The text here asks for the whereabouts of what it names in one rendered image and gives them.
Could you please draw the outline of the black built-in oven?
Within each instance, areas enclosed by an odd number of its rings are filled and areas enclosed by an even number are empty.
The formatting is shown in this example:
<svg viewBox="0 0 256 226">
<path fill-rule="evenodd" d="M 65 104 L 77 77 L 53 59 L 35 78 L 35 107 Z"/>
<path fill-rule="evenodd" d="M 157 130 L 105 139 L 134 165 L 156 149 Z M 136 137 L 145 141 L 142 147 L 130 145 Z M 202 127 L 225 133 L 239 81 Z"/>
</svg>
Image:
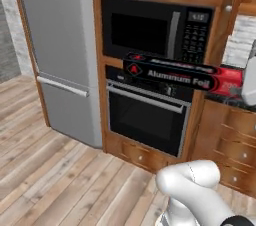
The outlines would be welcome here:
<svg viewBox="0 0 256 226">
<path fill-rule="evenodd" d="M 112 132 L 180 157 L 194 91 L 182 86 L 133 78 L 113 66 L 106 66 L 105 70 L 106 89 L 108 84 L 140 88 L 184 106 L 183 112 L 178 114 L 107 90 L 109 129 Z"/>
</svg>

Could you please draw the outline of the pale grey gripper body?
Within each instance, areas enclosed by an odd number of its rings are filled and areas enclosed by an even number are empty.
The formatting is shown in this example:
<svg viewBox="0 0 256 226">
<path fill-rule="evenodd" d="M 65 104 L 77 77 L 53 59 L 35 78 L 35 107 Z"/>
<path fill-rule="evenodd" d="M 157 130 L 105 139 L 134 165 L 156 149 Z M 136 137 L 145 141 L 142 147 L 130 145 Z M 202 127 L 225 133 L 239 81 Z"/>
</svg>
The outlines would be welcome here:
<svg viewBox="0 0 256 226">
<path fill-rule="evenodd" d="M 248 60 L 241 96 L 247 105 L 256 106 L 256 57 Z"/>
</svg>

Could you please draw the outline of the wooden base drawer unit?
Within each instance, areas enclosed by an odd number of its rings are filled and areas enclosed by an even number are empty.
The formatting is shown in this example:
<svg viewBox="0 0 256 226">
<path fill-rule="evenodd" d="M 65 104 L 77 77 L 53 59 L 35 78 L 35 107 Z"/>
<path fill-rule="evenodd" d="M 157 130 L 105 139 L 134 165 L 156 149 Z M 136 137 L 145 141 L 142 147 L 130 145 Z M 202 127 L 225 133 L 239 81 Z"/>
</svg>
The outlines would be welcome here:
<svg viewBox="0 0 256 226">
<path fill-rule="evenodd" d="M 221 184 L 256 198 L 256 112 L 206 100 L 192 159 L 214 161 Z"/>
</svg>

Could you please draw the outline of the wooden drawer front under oven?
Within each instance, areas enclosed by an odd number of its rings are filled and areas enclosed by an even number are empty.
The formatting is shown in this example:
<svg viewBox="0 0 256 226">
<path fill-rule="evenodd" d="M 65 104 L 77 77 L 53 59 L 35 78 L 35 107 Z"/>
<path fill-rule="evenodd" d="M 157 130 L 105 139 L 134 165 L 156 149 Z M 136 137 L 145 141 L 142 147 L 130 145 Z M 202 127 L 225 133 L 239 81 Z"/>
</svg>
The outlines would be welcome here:
<svg viewBox="0 0 256 226">
<path fill-rule="evenodd" d="M 166 165 L 166 160 L 162 156 L 157 155 L 151 150 L 127 142 L 122 144 L 122 155 L 133 164 L 151 172 L 157 172 Z M 143 156 L 142 161 L 138 160 L 140 155 Z"/>
</svg>

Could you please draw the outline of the silver fridge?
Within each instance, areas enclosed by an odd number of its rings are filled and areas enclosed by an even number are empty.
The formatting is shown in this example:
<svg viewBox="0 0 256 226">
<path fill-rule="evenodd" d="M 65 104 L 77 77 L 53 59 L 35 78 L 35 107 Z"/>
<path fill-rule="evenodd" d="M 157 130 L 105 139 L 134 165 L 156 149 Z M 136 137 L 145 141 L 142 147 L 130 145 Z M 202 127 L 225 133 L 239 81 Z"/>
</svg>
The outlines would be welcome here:
<svg viewBox="0 0 256 226">
<path fill-rule="evenodd" d="M 89 92 L 41 84 L 52 129 L 102 147 L 93 0 L 22 0 L 39 76 Z"/>
</svg>

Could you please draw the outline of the black red aluminum foil box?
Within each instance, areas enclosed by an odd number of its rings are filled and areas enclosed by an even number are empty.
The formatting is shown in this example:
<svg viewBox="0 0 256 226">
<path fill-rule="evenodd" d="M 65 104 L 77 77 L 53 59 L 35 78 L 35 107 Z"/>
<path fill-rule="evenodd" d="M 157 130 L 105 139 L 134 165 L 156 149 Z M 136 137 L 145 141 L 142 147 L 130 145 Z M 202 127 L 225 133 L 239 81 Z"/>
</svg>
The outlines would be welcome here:
<svg viewBox="0 0 256 226">
<path fill-rule="evenodd" d="M 176 84 L 222 96 L 243 85 L 243 71 L 129 53 L 123 70 L 132 77 Z"/>
</svg>

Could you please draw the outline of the black microwave oven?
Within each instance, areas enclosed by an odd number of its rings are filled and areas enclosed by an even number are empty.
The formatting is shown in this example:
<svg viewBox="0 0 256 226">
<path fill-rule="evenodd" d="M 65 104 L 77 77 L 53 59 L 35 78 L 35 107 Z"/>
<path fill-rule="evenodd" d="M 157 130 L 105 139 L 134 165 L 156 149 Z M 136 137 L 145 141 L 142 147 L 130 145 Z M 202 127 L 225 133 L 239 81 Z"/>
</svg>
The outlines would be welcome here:
<svg viewBox="0 0 256 226">
<path fill-rule="evenodd" d="M 201 64 L 214 9 L 146 0 L 101 0 L 103 54 L 129 53 Z"/>
</svg>

